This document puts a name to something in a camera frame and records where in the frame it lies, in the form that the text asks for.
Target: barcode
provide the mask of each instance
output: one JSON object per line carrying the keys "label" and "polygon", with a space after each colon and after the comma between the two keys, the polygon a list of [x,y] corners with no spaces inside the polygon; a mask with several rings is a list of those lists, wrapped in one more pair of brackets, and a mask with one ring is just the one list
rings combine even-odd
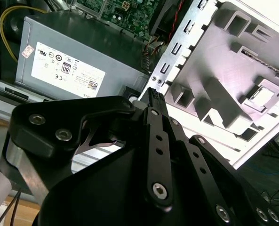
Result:
{"label": "barcode", "polygon": [[92,90],[96,90],[97,85],[98,85],[98,84],[97,84],[96,82],[90,81],[90,82],[88,83],[88,88],[90,88],[90,89],[92,89]]}

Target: power supply unit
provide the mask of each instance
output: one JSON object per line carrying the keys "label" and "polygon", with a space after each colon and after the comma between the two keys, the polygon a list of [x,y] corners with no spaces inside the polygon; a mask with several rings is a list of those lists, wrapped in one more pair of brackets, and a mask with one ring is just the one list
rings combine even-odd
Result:
{"label": "power supply unit", "polygon": [[16,84],[52,99],[141,92],[142,43],[77,11],[27,16]]}

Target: bolt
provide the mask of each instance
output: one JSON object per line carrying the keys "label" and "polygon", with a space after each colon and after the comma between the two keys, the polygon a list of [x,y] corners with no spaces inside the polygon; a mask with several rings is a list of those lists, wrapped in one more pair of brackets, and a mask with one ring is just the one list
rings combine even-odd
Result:
{"label": "bolt", "polygon": [[172,119],[172,122],[176,125],[176,126],[179,126],[179,123],[176,119]]}
{"label": "bolt", "polygon": [[31,124],[34,125],[42,125],[45,123],[45,118],[40,115],[40,114],[32,114],[28,120],[30,121]]}
{"label": "bolt", "polygon": [[260,208],[256,208],[256,212],[264,222],[268,222],[266,214]]}
{"label": "bolt", "polygon": [[154,115],[159,115],[159,113],[155,110],[151,110],[151,112],[154,114]]}
{"label": "bolt", "polygon": [[72,133],[68,129],[58,129],[56,131],[56,138],[61,141],[70,141]]}
{"label": "bolt", "polygon": [[229,214],[227,213],[227,211],[220,205],[217,205],[216,208],[216,213],[219,215],[219,217],[225,222],[225,223],[229,223],[230,222],[230,218],[229,218]]}
{"label": "bolt", "polygon": [[153,192],[157,198],[164,200],[167,198],[167,190],[162,184],[155,183],[153,184]]}
{"label": "bolt", "polygon": [[268,209],[268,213],[269,213],[269,216],[275,220],[276,222],[279,222],[279,218],[278,216],[276,216],[276,214],[271,210],[271,209]]}
{"label": "bolt", "polygon": [[205,140],[201,137],[198,137],[198,140],[200,141],[201,144],[205,144]]}

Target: red wire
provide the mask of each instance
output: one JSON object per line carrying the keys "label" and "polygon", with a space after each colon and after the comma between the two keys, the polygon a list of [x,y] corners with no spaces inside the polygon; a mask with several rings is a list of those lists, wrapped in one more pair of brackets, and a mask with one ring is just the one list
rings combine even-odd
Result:
{"label": "red wire", "polygon": [[181,0],[181,2],[179,3],[179,6],[178,6],[178,10],[175,12],[175,19],[174,19],[174,22],[173,22],[172,31],[171,31],[171,33],[169,34],[169,37],[168,37],[169,41],[171,41],[172,35],[173,35],[174,31],[175,31],[175,26],[176,26],[176,23],[177,23],[178,14],[179,14],[179,12],[181,10],[181,7],[182,7],[183,3],[184,3],[184,0]]}

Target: floor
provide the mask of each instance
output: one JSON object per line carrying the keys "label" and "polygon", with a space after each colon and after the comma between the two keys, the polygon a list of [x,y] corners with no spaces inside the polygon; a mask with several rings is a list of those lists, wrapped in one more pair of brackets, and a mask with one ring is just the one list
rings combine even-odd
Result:
{"label": "floor", "polygon": [[279,213],[279,159],[264,156],[272,152],[267,144],[242,165],[238,172],[267,200]]}

